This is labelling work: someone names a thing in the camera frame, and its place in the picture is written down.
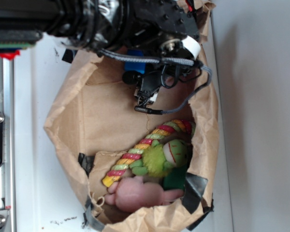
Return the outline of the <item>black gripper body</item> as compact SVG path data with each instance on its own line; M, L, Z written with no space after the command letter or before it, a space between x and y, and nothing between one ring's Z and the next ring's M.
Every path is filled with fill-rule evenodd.
M195 60L201 51L193 13L175 0L129 0L123 44L155 56Z

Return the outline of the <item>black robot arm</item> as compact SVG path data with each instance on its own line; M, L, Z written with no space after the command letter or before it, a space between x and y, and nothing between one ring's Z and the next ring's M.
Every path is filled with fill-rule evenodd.
M33 47L44 33L99 54L124 46L196 59L201 49L195 11L175 0L0 0L0 53Z

